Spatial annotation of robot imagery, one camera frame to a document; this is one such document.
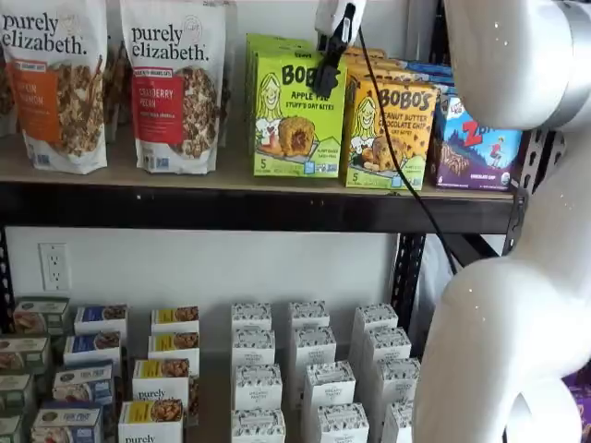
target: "bobo's box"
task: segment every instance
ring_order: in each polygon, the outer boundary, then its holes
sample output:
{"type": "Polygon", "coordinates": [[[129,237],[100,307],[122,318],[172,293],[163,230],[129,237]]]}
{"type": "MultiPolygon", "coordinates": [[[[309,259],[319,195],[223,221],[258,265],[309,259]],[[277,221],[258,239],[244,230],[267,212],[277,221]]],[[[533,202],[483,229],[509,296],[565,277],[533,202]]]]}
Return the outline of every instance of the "bobo's box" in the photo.
{"type": "Polygon", "coordinates": [[[442,95],[435,113],[429,170],[438,187],[506,190],[521,131],[481,126],[454,95],[442,95]]]}
{"type": "Polygon", "coordinates": [[[254,175],[332,178],[339,173],[346,64],[339,65],[328,99],[312,90],[322,55],[316,51],[260,51],[250,143],[254,175]]]}

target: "granola bag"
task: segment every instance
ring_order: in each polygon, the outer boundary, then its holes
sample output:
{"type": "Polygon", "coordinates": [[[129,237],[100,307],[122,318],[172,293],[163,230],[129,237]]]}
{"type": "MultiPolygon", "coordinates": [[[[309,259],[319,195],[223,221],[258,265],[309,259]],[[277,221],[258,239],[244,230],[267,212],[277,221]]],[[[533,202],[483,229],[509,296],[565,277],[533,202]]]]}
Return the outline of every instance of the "granola bag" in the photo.
{"type": "Polygon", "coordinates": [[[104,0],[0,0],[6,68],[29,158],[87,174],[107,165],[104,0]]]}
{"type": "Polygon", "coordinates": [[[215,170],[225,51],[220,2],[121,0],[138,167],[215,170]]]}

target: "orange label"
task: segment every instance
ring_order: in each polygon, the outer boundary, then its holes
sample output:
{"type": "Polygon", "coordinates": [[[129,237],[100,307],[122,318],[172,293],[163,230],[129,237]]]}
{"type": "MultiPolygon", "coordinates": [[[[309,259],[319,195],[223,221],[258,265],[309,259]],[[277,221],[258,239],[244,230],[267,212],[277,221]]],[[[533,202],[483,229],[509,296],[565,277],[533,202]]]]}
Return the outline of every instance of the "orange label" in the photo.
{"type": "Polygon", "coordinates": [[[59,141],[57,75],[43,62],[13,61],[8,66],[18,119],[28,136],[59,141]]]}

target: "red label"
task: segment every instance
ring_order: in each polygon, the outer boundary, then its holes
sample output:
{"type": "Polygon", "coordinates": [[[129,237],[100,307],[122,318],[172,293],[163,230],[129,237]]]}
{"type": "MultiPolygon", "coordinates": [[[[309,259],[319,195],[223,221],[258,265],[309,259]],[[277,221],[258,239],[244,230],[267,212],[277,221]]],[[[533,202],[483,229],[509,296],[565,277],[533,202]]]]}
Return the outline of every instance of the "red label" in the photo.
{"type": "Polygon", "coordinates": [[[136,138],[152,143],[183,142],[183,78],[172,70],[137,67],[132,79],[136,138]]]}

